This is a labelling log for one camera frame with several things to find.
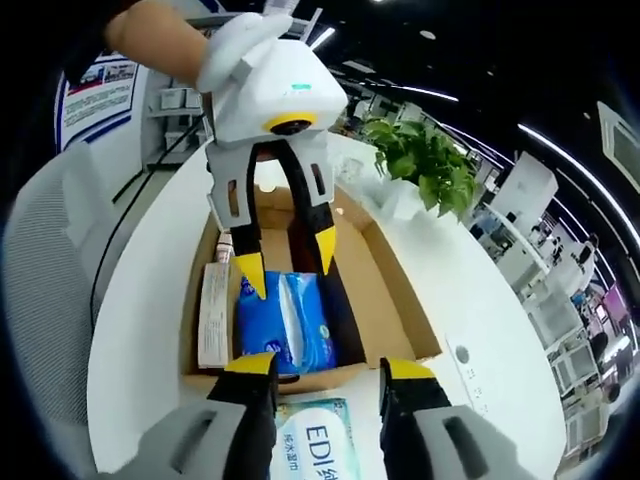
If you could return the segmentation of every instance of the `black cable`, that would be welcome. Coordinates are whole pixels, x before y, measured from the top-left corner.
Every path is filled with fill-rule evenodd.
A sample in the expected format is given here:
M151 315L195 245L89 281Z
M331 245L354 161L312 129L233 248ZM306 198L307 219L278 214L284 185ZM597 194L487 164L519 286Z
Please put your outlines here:
M160 156L158 161L152 165L152 167L157 167L158 165L161 165L162 162L165 160L165 158L167 158L167 155L169 155L178 146L178 144L180 142L182 142L185 138L187 138L189 135L191 135L193 132L195 132L196 128L198 127L198 125L200 125L200 122L202 121L204 116L205 116L204 113L201 114L200 116L198 116L195 119L193 125L191 125L187 129L187 131L184 132L180 136L180 138L178 138L178 140L176 140L173 143L173 145L171 145L169 148L167 148L167 150L165 150L165 152ZM131 211L131 209L135 205L136 201L138 200L138 198L142 194L142 191L145 189L145 187L147 186L147 184L151 180L151 177L153 176L154 173L155 173L155 169L152 169L149 172L149 174L147 175L147 178L145 178L144 181L142 182L142 185L140 185L140 188L138 189L136 194L133 196L133 198L129 202L129 205L127 205L127 208L124 210L124 213L120 216L120 219L118 220L118 223L116 223L116 226L113 228L113 231L111 232L111 235L109 236L109 240L107 240L107 245L104 247L104 252L102 252L102 257L100 258L100 263L98 264L98 269L96 270L95 277L93 278L93 285L91 285L91 297L89 298L89 315L91 316L91 332L92 332L92 334L96 329L96 318L93 316L93 308L94 308L94 305L95 305L94 298L96 296L96 288L98 286L98 278L100 278L100 272L102 270L102 266L104 264L105 259L107 258L107 253L109 253L109 247L111 246L111 242L113 242L113 239L115 238L116 233L118 233L118 229L122 225L122 222L124 222L124 219L126 218L126 216L129 214L129 212Z
M216 134L216 119L215 115L211 114L211 134L213 135L213 143L218 145L218 135Z

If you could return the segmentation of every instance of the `white table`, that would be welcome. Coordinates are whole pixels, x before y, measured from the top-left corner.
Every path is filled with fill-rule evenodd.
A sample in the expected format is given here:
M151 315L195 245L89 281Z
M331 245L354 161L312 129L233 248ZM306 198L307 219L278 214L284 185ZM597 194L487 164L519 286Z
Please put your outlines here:
M502 215L491 205L485 203L485 207L487 208L487 210L493 213L498 220L500 220L500 223L502 223L505 226L505 228L509 230L509 232L511 232L511 234L515 237L518 243L522 245L522 248L524 248L527 251L527 253L531 256L533 261L538 265L540 270L545 275L548 275L549 272L551 271L551 268L549 268L549 265L547 265L547 262L545 262L544 258L542 258L540 253L538 253L535 247L531 245L531 242L522 234L522 232L520 232L520 230L518 230L516 226L509 221L507 217Z
M352 156L367 151L356 150ZM193 254L209 214L205 194L212 181L205 161L198 150L160 193L123 252L102 304L87 394L100 471L121 467L135 455L143 432L194 398L180 382L178 332ZM364 161L373 168L372 158ZM450 400L472 404L516 443L523 466L537 478L552 478L566 440L560 398L509 285L451 216L436 219L424 212L410 223L381 225L440 341L444 353L427 365ZM451 351L460 345L469 350L467 366ZM378 395L375 371L315 395L347 399L366 479L385 478Z

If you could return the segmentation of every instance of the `person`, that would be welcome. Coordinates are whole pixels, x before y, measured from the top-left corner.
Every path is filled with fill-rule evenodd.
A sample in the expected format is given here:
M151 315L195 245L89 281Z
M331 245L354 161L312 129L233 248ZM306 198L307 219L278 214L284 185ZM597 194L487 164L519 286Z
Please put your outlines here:
M558 263L560 263L562 252L564 251L564 246L562 245L562 239L560 237L557 237L553 241L553 244L555 248L553 250L553 253L551 254L551 260L552 260L553 266L555 267L558 265Z
M20 188L55 157L53 105L61 74L78 83L95 58L111 49L195 85L207 51L207 39L200 32L171 7L152 0L16 2L3 19L3 64L7 69L3 76L0 234ZM4 255L0 251L3 263ZM45 438L17 368L2 286L0 293L0 369L7 392L4 408L10 412L4 456L17 459L28 455L30 459L4 462L3 475L69 478Z
M596 363L600 363L600 360L602 360L602 356L604 355L604 351L609 345L609 336L605 332L599 332L589 339L589 343L591 344L593 358Z
M540 231L540 225L534 225L531 227L529 231L529 242L533 245L538 244L538 240L542 236L542 232Z
M365 123L365 115L369 109L369 104L362 98L355 98L347 107L348 124L350 130L355 134L360 133Z
M19 95L6 95L0 162L3 216L26 181L56 155L53 111L60 75L78 83L104 50L195 85L207 39L170 6L152 0L17 2L12 18L28 19L35 38L3 28L4 64L19 79Z
M589 259L593 259L595 251L598 248L599 239L594 233L584 243L582 250L578 254L576 261L579 265L585 265Z

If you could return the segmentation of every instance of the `air vent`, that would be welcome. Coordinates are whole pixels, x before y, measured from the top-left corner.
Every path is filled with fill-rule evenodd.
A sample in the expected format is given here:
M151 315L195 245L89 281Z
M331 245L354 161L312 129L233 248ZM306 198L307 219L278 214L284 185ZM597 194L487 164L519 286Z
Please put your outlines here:
M614 110L598 102L602 151L640 193L640 137Z

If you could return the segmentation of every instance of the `cardboard box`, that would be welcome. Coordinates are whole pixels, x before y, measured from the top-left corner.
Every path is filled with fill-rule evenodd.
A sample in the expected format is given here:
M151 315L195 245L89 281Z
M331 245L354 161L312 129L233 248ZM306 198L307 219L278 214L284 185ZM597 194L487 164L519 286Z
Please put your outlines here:
M255 203L262 228L262 251L267 270L290 272L305 269L304 248L294 221L291 193L256 189ZM323 277L325 316L339 367L302 375L281 384L280 393L305 393L337 388L366 368L379 368L381 357L421 360L441 353L440 346L416 294L384 234L367 212L348 195L336 189L332 204L337 229L335 261ZM219 231L212 218L204 226L194 256L183 309L181 368L185 383L209 391L216 370L199 370L197 363L198 308L203 270L214 258ZM240 291L235 266L229 302ZM230 344L234 344L229 326ZM238 349L234 348L234 357Z

